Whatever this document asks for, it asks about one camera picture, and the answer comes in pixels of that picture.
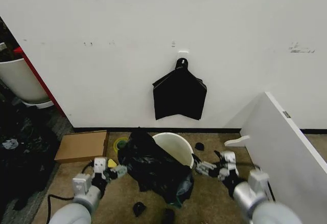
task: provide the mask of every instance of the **white bucket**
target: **white bucket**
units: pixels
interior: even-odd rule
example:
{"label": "white bucket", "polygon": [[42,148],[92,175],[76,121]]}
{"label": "white bucket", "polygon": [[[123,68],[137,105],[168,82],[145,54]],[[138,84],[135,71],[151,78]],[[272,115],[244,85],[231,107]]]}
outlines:
{"label": "white bucket", "polygon": [[193,167],[193,149],[182,136],[175,133],[158,133],[153,136],[155,143],[183,165]]}

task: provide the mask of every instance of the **gray carpet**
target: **gray carpet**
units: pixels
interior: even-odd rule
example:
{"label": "gray carpet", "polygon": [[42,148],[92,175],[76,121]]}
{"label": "gray carpet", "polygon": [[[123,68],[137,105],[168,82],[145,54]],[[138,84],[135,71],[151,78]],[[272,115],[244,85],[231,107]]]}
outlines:
{"label": "gray carpet", "polygon": [[[54,106],[44,109],[44,112],[50,115],[50,119],[47,122],[47,126],[49,128],[51,128],[52,131],[57,135],[57,138],[59,141],[61,141],[62,137],[65,134],[74,132],[73,127],[70,124],[70,122],[68,121],[68,119],[66,117],[63,117],[56,110],[56,108]],[[50,176],[50,179],[48,181],[46,188],[41,192],[35,192],[29,198],[29,201],[28,201],[27,205],[25,206],[25,208],[23,208],[20,211],[16,211],[13,208],[14,208],[14,205],[17,200],[14,199],[13,201],[9,202],[9,204],[7,205],[7,209],[4,213],[1,224],[14,224],[14,223],[30,224],[33,221],[34,216],[35,216],[40,204],[42,203],[54,176],[57,173],[58,167],[59,167],[59,165],[56,164],[54,167],[54,170],[52,171],[52,174]]]}

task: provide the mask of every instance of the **white wall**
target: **white wall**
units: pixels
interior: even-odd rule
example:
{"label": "white wall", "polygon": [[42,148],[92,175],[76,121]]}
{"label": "white wall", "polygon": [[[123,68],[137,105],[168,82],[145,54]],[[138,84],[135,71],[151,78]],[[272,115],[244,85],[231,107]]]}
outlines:
{"label": "white wall", "polygon": [[[325,2],[0,0],[0,16],[75,127],[242,127],[270,90],[300,128],[327,128]],[[184,49],[202,119],[156,121],[151,84]]]}

